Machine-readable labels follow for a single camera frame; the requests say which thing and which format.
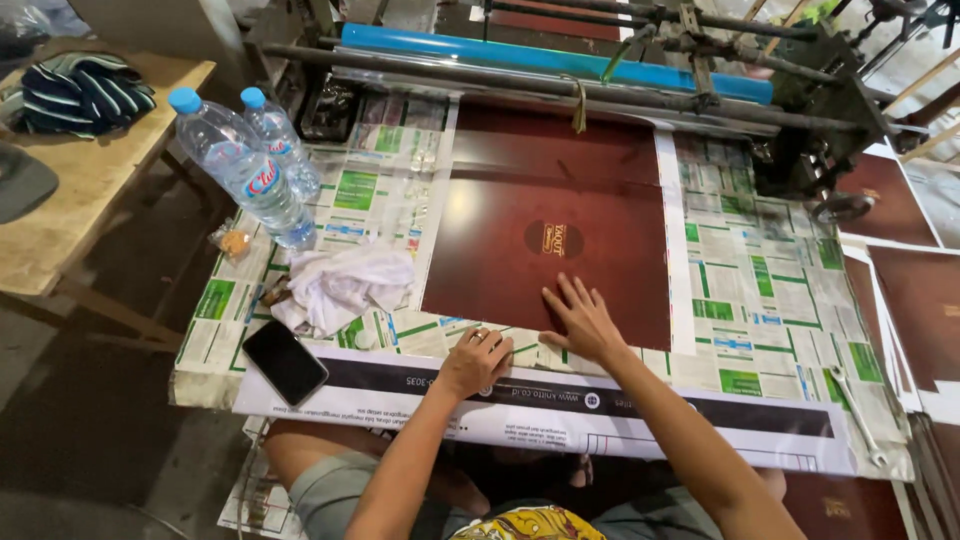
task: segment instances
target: black phone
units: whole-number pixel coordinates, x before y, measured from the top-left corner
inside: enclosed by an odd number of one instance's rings
[[[243,350],[292,407],[300,406],[330,377],[326,366],[278,321],[270,321],[247,338]]]

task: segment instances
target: blue roller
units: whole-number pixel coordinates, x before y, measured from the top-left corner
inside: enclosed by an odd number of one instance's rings
[[[341,41],[346,47],[456,55],[461,59],[488,61],[530,71],[566,73],[593,80],[600,79],[609,62],[608,59],[591,55],[353,23],[344,25]],[[714,89],[723,97],[761,105],[769,105],[773,98],[774,88],[768,81],[722,73],[713,73],[710,76]],[[613,80],[617,83],[676,91],[692,92],[696,88],[693,75],[689,71],[639,61],[622,61],[613,72]]]

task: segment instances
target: striped cloth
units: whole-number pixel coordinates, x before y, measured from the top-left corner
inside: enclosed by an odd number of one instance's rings
[[[19,85],[0,92],[0,123],[17,133],[93,138],[129,128],[156,107],[153,95],[122,59],[64,53],[28,67]]]

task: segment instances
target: water bottle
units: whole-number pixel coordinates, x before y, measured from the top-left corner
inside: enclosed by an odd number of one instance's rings
[[[237,205],[259,219],[277,244],[311,249],[317,239],[313,215],[287,185],[285,172],[261,149],[256,133],[226,107],[203,101],[191,88],[167,98],[177,115],[183,150]]]
[[[259,88],[245,89],[240,99],[247,106],[244,119],[280,163],[297,197],[301,201],[315,197],[320,192],[320,173],[300,146],[300,138],[283,109],[267,101]]]

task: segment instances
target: blue bottle cap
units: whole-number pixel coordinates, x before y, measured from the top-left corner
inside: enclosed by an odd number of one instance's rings
[[[240,92],[240,99],[243,101],[244,105],[251,109],[260,109],[263,107],[263,104],[267,102],[267,98],[264,97],[263,92],[260,91],[260,88],[255,88],[253,86]]]
[[[197,91],[193,88],[181,87],[170,92],[167,97],[167,103],[173,107],[176,112],[181,114],[190,114],[200,110],[201,100]]]

